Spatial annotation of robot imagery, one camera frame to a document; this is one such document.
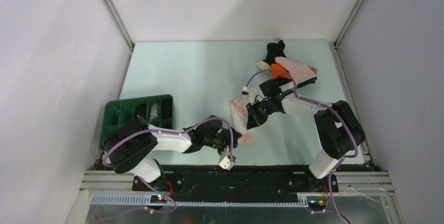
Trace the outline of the white pink-trimmed underwear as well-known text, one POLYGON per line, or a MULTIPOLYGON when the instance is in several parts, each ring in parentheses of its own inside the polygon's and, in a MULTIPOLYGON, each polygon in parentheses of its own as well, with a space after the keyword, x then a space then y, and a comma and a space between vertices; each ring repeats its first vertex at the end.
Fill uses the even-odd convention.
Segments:
POLYGON ((233 128, 241 134, 238 142, 253 142, 253 130, 247 130, 248 112, 246 104, 249 103, 248 96, 240 95, 231 100, 231 114, 233 121, 233 128))

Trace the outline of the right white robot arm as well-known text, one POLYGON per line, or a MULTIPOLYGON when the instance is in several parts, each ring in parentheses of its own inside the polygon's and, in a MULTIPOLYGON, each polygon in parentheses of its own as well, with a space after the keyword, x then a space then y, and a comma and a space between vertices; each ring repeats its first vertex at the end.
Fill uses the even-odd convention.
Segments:
POLYGON ((325 176, 346 158, 359 153, 359 145, 366 140, 364 130, 344 100, 335 103, 319 102, 297 93, 298 87, 286 78, 269 79, 259 86, 263 98, 257 100, 257 91, 249 86, 243 88, 249 102, 246 105, 246 129, 263 125, 273 113, 308 117, 316 125, 321 150, 304 178, 305 186, 317 192, 326 184, 325 176))

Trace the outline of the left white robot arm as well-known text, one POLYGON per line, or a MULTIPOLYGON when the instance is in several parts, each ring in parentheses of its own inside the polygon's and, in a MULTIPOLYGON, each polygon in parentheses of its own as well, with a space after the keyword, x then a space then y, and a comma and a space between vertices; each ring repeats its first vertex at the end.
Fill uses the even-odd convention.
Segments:
POLYGON ((219 166, 230 170, 236 162, 234 148, 242 137, 224 119, 210 116, 182 130, 156 127, 138 117, 118 128, 103 140, 103 165, 117 174, 133 174, 153 191, 165 186, 165 173, 153 152, 173 151, 190 154, 202 147, 213 148, 219 154, 219 166))

